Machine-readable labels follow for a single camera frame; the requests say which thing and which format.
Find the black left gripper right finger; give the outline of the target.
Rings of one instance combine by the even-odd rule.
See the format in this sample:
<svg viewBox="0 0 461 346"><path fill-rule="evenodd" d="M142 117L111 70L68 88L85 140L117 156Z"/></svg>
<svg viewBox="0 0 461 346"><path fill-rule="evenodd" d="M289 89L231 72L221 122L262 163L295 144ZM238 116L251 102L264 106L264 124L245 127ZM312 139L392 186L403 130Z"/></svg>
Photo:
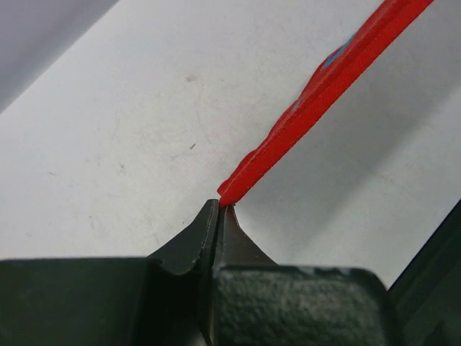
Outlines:
<svg viewBox="0 0 461 346"><path fill-rule="evenodd" d="M240 227L235 211L220 212L213 273L215 345L279 342L279 266Z"/></svg>

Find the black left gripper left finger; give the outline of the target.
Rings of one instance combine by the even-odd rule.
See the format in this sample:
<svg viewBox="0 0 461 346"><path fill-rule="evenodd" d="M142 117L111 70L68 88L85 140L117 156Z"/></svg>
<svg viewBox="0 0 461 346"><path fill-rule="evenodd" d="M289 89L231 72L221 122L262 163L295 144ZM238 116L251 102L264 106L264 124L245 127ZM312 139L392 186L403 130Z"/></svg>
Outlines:
<svg viewBox="0 0 461 346"><path fill-rule="evenodd" d="M218 201L207 200L185 229L148 256L147 345L183 345L192 336L180 326L186 321L212 344L208 327L218 219Z"/></svg>

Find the red blue patterned towel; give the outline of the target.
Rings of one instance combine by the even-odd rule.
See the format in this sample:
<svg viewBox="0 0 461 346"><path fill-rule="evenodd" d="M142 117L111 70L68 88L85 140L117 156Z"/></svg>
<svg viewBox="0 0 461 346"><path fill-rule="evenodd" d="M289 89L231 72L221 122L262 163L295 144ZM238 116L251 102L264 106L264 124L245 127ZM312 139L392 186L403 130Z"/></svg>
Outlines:
<svg viewBox="0 0 461 346"><path fill-rule="evenodd" d="M342 46L326 57L266 138L219 186L220 207L237 203L431 3L431 0L381 3Z"/></svg>

